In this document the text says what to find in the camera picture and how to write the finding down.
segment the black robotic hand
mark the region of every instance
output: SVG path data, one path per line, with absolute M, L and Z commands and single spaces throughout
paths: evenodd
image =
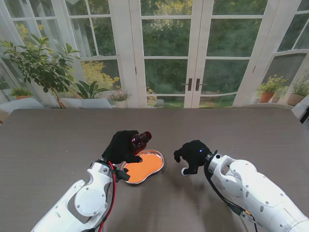
M 193 140 L 185 143 L 179 150 L 174 152 L 174 159 L 180 162 L 180 157 L 188 162 L 189 168 L 183 168 L 182 174 L 197 174 L 199 166 L 203 166 L 206 162 L 206 156 L 211 151 L 200 140 Z
M 119 164 L 123 161 L 127 163 L 141 162 L 142 158 L 135 156 L 131 151 L 132 137 L 138 133 L 139 132 L 137 130 L 118 131 L 112 137 L 111 143 L 103 152 L 103 159 L 114 164 Z

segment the table surface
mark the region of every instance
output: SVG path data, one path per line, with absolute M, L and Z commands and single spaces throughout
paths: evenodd
M 216 196 L 202 168 L 181 175 L 186 164 L 173 153 L 195 139 L 252 162 L 309 215 L 309 132 L 290 110 L 16 110 L 0 127 L 0 230 L 30 231 L 74 182 L 88 179 L 90 163 L 119 130 L 150 131 L 147 148 L 166 162 L 138 186 L 118 183 L 106 232 L 253 231 Z

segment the white planter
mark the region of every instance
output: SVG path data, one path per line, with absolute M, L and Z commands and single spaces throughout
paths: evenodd
M 115 101 L 116 108 L 126 108 L 126 101 Z

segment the french door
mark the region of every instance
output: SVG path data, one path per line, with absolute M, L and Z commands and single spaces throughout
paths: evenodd
M 279 2 L 130 0 L 140 107 L 237 105 Z

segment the terracotta pot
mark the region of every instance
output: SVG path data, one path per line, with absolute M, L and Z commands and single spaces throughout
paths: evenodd
M 298 95 L 298 94 L 291 93 L 291 95 L 289 96 L 289 99 L 288 99 L 288 104 L 292 105 L 292 106 L 296 106 L 304 98 L 305 98 L 305 96 L 301 96 L 301 95 Z
M 32 98 L 32 96 L 29 96 L 29 95 L 26 95 L 26 96 L 16 96 L 17 100 L 24 99 L 24 98 Z
M 272 102 L 272 103 L 277 103 L 277 102 L 279 101 L 279 99 L 280 99 L 280 96 L 272 97 L 271 102 Z
M 264 92 L 262 93 L 260 103 L 269 102 L 269 100 L 274 96 L 275 92 Z
M 116 108 L 126 108 L 126 101 L 115 101 Z

